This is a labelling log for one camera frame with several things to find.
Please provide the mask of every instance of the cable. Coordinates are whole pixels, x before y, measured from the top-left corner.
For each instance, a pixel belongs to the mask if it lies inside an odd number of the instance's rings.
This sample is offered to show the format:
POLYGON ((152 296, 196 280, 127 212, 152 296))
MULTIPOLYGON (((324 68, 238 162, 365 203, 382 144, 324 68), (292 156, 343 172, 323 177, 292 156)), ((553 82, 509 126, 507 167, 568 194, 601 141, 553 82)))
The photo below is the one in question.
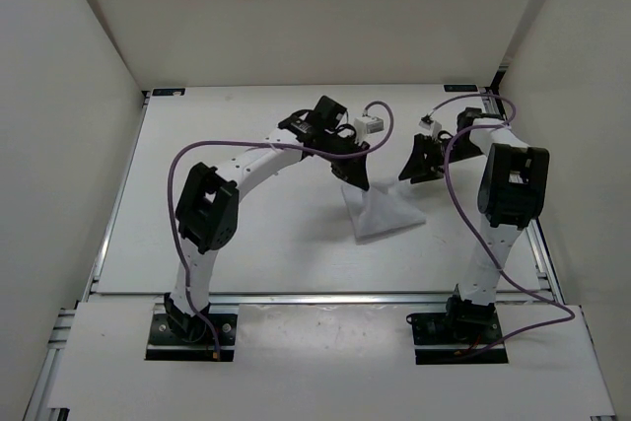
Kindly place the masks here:
POLYGON ((274 148, 280 150, 299 150, 301 152, 311 153, 313 155, 318 155, 322 158, 327 158, 329 160, 340 160, 340 159, 353 159, 353 158, 361 158, 370 153, 376 152, 379 150, 386 142, 389 140, 392 135, 392 131, 394 130, 394 114, 392 113, 392 109, 390 106, 383 101, 372 101, 366 107, 364 107, 364 111, 369 110, 371 107, 375 105, 380 105, 383 107, 389 118, 389 126, 387 129, 386 136, 384 139, 375 145, 373 148, 369 148, 368 150, 364 150, 361 152, 349 153, 346 155, 336 155, 333 153, 321 152, 320 150, 316 150, 314 148, 303 147, 301 145, 294 145, 291 143, 274 143, 271 144, 269 142, 244 142, 244 141, 236 141, 236 140, 203 140, 200 142, 194 142, 189 145, 186 145, 175 155, 173 161, 171 162, 171 166, 169 167, 169 175, 167 177, 167 208, 169 210, 169 222, 171 224, 171 233, 173 234, 175 251, 177 252, 177 256, 179 257, 179 262, 181 266, 184 268, 184 292, 186 296, 186 301, 190 306, 191 310, 194 314, 199 317, 210 329, 210 332, 213 334, 214 345, 215 345, 215 353, 217 354, 217 360, 221 360, 221 348, 219 346, 219 337, 217 336, 217 330, 215 326, 212 324, 210 319, 206 317, 200 310, 198 310, 193 304, 192 298, 190 296, 190 267, 188 266, 188 262, 186 261, 186 256, 184 255, 184 251, 181 248, 181 242, 179 241, 179 233, 177 232, 177 222, 175 220, 175 206, 174 206, 174 177, 175 177, 175 168, 177 168, 177 163, 181 160, 186 153, 189 151, 205 146, 230 146, 230 147, 248 147, 248 148, 274 148))
POLYGON ((456 143, 456 141, 460 137, 465 135, 466 133, 469 133, 471 130, 479 130, 479 129, 484 129, 484 128, 487 128, 487 129, 488 128, 490 128, 490 129, 498 129, 498 128, 505 127, 505 126, 509 125, 513 121, 515 116, 517 115, 517 108, 515 107, 515 105, 513 104, 512 101, 510 101, 510 100, 508 100, 508 99, 506 99, 506 98, 504 98, 502 96, 499 96, 499 95, 496 95, 496 94, 490 94, 490 93, 475 93, 475 94, 464 94, 464 95, 461 95, 461 96, 455 96, 453 98, 450 98, 450 99, 448 99, 448 100, 436 105, 432 109, 432 112, 430 112, 430 113, 433 113, 434 111, 438 110, 439 108, 443 107, 444 105, 452 103, 453 101, 458 101, 460 99, 466 99, 466 98, 490 98, 490 99, 495 99, 495 100, 502 101, 502 102, 508 104, 511 107, 511 115, 504 122, 502 122, 499 125, 471 125, 469 127, 465 127, 460 132, 458 132, 456 135, 454 135, 454 138, 452 138, 449 141, 449 143, 447 145, 447 149, 445 151, 445 163, 444 163, 445 183, 447 184, 447 190, 448 190, 448 192, 450 194, 452 202, 454 203, 454 207, 456 208, 456 211, 459 214, 459 216, 462 219, 462 221, 464 221, 464 224, 466 225, 466 227, 468 227, 468 229, 473 233, 475 238, 482 245, 482 248, 484 248, 484 251, 486 251, 486 253, 489 255, 489 258, 491 258, 491 261, 493 262, 495 267, 500 272, 500 275, 511 286, 513 286, 518 291, 524 293, 525 295, 528 295, 528 296, 530 296, 532 298, 535 298, 536 300, 539 300, 539 301, 541 301, 543 303, 547 303, 547 304, 549 304, 551 306, 554 306, 555 308, 558 308, 559 310, 562 310, 562 311, 566 312, 568 314, 568 316, 560 317, 560 318, 552 319, 552 320, 547 320, 547 321, 544 321, 544 322, 538 322, 537 324, 527 325, 526 327, 522 327, 521 329, 514 330, 513 332, 510 332, 507 335, 497 339, 496 341, 491 342, 490 344, 487 344, 485 347, 477 350, 476 352, 474 352, 472 354, 462 355, 462 356, 458 357, 459 360, 464 360, 464 359, 468 359, 468 358, 475 357, 477 355, 483 354, 483 353, 489 351, 490 349, 492 349, 493 347, 495 347, 496 345, 502 344, 505 341, 507 341, 508 339, 510 339, 512 337, 515 337, 516 335, 519 335, 519 334, 521 334, 523 332, 526 332, 528 330, 537 329, 539 327, 545 327, 547 325, 558 324, 558 323, 561 323, 561 322, 568 322, 568 321, 570 321, 570 320, 572 320, 572 319, 574 319, 576 317, 575 313, 570 308, 568 308, 565 305, 562 305, 560 303, 557 303, 554 300, 548 300, 547 298, 544 298, 544 297, 538 295, 534 291, 531 291, 531 290, 528 290, 528 289, 524 288, 522 285, 520 285, 519 283, 514 281, 509 275, 507 275, 506 272, 504 271, 504 269, 502 269, 502 265, 500 264, 498 259, 495 257, 495 254, 493 253, 491 248, 486 244, 484 238, 480 235, 480 233, 477 231, 475 226, 471 223, 470 219, 467 217, 466 213, 464 212, 464 209, 462 209, 461 204, 457 200, 456 192, 454 190, 454 185, 452 184, 452 176, 450 175, 450 155, 452 153, 452 148, 454 147, 454 144, 456 143))

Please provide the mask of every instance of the wall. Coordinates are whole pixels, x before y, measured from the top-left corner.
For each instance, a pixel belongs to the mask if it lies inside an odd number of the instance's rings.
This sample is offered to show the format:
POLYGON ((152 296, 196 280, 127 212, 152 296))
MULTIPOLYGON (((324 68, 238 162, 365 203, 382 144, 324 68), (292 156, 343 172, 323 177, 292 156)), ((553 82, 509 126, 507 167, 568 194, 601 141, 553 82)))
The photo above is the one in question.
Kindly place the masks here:
POLYGON ((523 138, 550 150, 543 230, 616 411, 631 419, 631 0, 548 0, 502 92, 523 138))
POLYGON ((529 0, 96 0, 143 89, 490 84, 529 0))
POLYGON ((0 419, 81 297, 142 97, 85 0, 0 0, 0 419))

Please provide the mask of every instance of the mounting plate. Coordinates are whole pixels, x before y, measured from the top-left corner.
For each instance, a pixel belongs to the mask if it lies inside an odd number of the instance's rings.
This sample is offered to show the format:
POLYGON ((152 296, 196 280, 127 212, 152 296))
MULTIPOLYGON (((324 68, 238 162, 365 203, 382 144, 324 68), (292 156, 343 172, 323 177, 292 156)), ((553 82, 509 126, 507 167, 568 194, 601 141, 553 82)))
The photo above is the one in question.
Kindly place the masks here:
MULTIPOLYGON (((509 359, 506 348, 500 344, 475 357, 461 358, 458 351, 475 354, 480 349, 468 350, 474 340, 462 341, 454 338, 451 330, 445 326, 445 313, 415 313, 407 317, 412 326, 416 365, 473 365, 507 364, 509 359)), ((480 334, 478 346, 495 342, 502 337, 502 329, 497 315, 493 316, 490 326, 480 334)))
MULTIPOLYGON (((183 341, 169 329, 168 318, 169 316, 164 313, 153 315, 149 328, 149 338, 147 339, 145 360, 217 362, 213 336, 210 331, 199 341, 183 341)), ((219 344, 222 348, 220 362, 232 362, 235 358, 235 351, 225 347, 235 345, 237 315, 210 314, 208 318, 215 326, 219 337, 219 344)))

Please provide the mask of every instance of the folded fabric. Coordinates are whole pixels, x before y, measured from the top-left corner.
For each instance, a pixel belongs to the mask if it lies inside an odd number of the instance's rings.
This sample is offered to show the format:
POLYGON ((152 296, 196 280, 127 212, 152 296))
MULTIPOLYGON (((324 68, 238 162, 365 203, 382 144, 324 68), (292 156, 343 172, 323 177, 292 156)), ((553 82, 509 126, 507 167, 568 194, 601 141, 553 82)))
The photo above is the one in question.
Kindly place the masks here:
POLYGON ((371 183, 370 189, 364 191, 343 183, 342 195, 357 240, 426 221, 423 211, 396 192, 396 184, 371 183))

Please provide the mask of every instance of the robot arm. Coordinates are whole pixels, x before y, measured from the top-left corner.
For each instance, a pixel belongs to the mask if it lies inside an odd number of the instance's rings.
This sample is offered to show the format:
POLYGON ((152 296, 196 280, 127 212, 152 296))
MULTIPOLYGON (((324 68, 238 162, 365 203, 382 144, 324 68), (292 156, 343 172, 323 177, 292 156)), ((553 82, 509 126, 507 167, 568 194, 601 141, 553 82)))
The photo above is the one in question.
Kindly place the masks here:
MULTIPOLYGON (((412 182, 444 175, 445 149, 450 138, 440 124, 424 118, 432 135, 415 137, 415 149, 399 179, 412 182)), ((468 107, 457 118, 457 129, 470 125, 501 125, 501 116, 468 107)), ((484 154, 486 167, 478 190, 479 231, 503 269, 513 244, 532 219, 541 213, 549 154, 519 140, 509 127, 471 130, 456 143, 451 161, 484 154)), ((494 320, 500 271, 480 242, 450 297, 445 327, 456 340, 473 340, 494 320)))
MULTIPOLYGON (((208 289, 215 260, 237 230, 240 202, 266 179, 312 154, 273 148, 274 143, 348 155, 368 150, 369 144, 363 137, 384 129, 380 119, 367 116, 356 119, 355 127, 340 125, 346 113, 344 106, 323 96, 313 110, 300 110, 282 120, 265 138, 270 148, 249 149, 217 167, 198 163, 190 170, 175 216, 188 262, 188 291, 194 308, 208 314, 208 289)), ((368 189, 366 155, 329 161, 336 177, 368 189)), ((202 337, 205 327, 195 315, 186 290, 186 272, 179 265, 175 288, 165 295, 165 309, 171 331, 182 340, 193 341, 202 337)))

